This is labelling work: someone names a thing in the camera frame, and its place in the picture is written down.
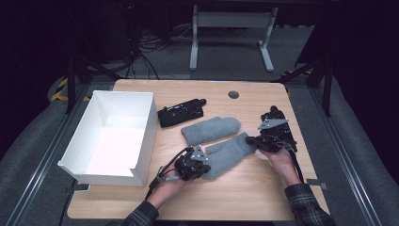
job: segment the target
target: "wooden table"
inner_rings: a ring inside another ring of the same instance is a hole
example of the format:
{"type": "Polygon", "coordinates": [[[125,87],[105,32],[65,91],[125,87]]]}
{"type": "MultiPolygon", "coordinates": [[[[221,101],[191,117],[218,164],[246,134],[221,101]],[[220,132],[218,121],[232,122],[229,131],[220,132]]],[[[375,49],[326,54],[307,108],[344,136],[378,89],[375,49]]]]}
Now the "wooden table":
{"type": "MultiPolygon", "coordinates": [[[[298,127],[286,89],[281,84],[216,81],[119,80],[116,91],[154,93],[157,109],[191,99],[206,99],[204,117],[169,128],[158,125],[147,185],[160,166],[186,147],[181,129],[219,116],[241,122],[239,133],[258,136],[261,115],[271,105],[282,110],[297,142],[297,159],[305,180],[316,179],[305,142],[298,127]],[[232,99],[228,93],[237,91],[232,99]]],[[[202,144],[203,149],[213,143],[202,144]]],[[[321,207],[328,211],[319,186],[311,187],[321,207]]],[[[148,187],[91,186],[75,192],[68,209],[70,218],[125,218],[144,199],[148,187]]],[[[267,160],[248,155],[237,166],[213,181],[198,179],[160,208],[159,219],[181,220],[291,220],[294,219],[283,193],[281,179],[267,160]]]]}

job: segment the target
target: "person's hand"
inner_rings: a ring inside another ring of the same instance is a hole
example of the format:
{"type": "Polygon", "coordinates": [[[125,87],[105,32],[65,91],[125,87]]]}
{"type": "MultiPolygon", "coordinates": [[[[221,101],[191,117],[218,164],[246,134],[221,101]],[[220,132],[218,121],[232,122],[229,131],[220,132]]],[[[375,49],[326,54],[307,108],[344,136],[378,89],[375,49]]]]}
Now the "person's hand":
{"type": "Polygon", "coordinates": [[[273,169],[282,177],[287,186],[301,183],[296,173],[293,159],[286,149],[282,148],[276,153],[269,153],[259,149],[259,152],[270,160],[273,169]]]}
{"type": "MultiPolygon", "coordinates": [[[[178,176],[174,169],[174,162],[167,168],[167,177],[178,176]]],[[[192,183],[191,181],[184,181],[182,179],[176,181],[167,181],[160,183],[152,192],[150,197],[147,199],[155,208],[159,209],[167,200],[173,198],[179,191],[186,185],[192,183]]]]}

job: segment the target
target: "plaid shirt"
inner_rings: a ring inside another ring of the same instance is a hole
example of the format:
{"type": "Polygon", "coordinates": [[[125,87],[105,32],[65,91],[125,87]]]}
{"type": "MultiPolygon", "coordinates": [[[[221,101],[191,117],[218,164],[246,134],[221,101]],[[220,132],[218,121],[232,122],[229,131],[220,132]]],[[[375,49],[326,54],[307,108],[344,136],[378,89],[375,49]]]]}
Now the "plaid shirt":
{"type": "MultiPolygon", "coordinates": [[[[284,192],[298,226],[335,225],[332,217],[320,208],[309,185],[288,186],[284,192]]],[[[158,216],[158,210],[149,202],[144,201],[122,223],[110,222],[106,226],[150,226],[158,216]]]]}
{"type": "Polygon", "coordinates": [[[288,186],[284,192],[294,213],[296,225],[335,225],[332,217],[320,208],[309,185],[288,186]]]}

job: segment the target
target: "white box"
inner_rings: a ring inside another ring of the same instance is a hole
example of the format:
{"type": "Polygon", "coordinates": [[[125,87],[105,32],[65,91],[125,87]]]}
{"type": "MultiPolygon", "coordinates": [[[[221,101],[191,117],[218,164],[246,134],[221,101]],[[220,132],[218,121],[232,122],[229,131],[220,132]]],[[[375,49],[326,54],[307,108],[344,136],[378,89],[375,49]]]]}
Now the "white box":
{"type": "Polygon", "coordinates": [[[95,90],[58,165],[82,184],[144,186],[157,124],[153,93],[95,90]]]}

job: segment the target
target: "gray mitten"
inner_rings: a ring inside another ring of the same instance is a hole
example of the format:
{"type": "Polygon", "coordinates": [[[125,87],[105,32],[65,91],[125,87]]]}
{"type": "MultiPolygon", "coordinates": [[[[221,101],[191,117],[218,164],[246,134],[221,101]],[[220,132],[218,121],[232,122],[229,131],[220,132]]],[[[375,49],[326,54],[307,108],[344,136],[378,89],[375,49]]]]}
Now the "gray mitten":
{"type": "Polygon", "coordinates": [[[182,134],[188,146],[195,146],[236,134],[240,127],[240,121],[235,118],[220,119],[220,117],[215,117],[183,128],[182,134]]]}
{"type": "Polygon", "coordinates": [[[237,165],[245,156],[255,153],[256,147],[246,142],[247,133],[205,148],[211,170],[202,175],[203,179],[213,180],[223,172],[237,165]]]}

